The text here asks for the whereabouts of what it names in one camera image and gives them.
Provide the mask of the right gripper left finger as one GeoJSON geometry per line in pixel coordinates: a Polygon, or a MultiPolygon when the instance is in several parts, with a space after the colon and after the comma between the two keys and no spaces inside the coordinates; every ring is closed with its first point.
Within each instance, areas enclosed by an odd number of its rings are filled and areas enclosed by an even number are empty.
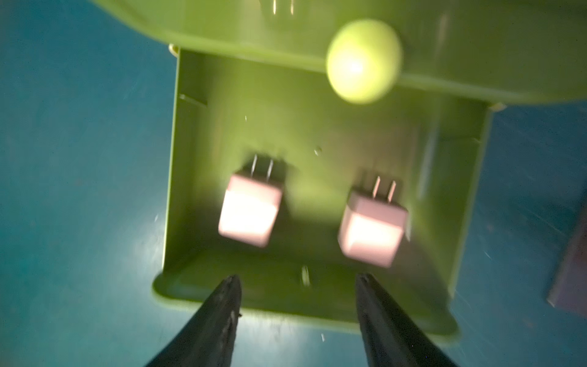
{"type": "Polygon", "coordinates": [[[239,276],[223,279],[148,366],[230,366],[240,318],[239,276]]]}

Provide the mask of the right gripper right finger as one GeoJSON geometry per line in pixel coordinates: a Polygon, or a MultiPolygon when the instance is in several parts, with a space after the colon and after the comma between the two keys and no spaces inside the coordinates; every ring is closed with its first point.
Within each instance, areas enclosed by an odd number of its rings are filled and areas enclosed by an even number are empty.
{"type": "Polygon", "coordinates": [[[356,310],[368,366],[454,366],[368,273],[356,276],[356,310]]]}

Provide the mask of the green drawer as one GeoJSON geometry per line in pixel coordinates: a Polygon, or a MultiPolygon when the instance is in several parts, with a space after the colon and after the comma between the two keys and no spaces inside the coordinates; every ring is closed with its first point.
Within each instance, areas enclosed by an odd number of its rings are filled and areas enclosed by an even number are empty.
{"type": "Polygon", "coordinates": [[[584,1],[100,1],[128,27],[187,50],[322,73],[352,21],[391,26],[400,85],[508,104],[586,97],[584,1]]]}
{"type": "Polygon", "coordinates": [[[368,272],[423,332],[455,339],[449,305],[490,127],[484,102],[395,87],[353,105],[322,73],[182,50],[154,292],[200,303],[238,275],[245,308],[355,330],[355,279],[368,272]],[[218,233],[234,174],[283,188],[265,248],[218,233]],[[338,232],[349,195],[385,199],[391,185],[409,214],[391,267],[345,257],[338,232]]]}

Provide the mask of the pink blossom artificial tree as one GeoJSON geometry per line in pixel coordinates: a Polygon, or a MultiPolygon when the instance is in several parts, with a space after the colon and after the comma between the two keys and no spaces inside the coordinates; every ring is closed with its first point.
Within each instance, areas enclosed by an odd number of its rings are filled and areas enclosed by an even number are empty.
{"type": "Polygon", "coordinates": [[[573,231],[547,302],[554,308],[586,318],[586,215],[573,231]]]}

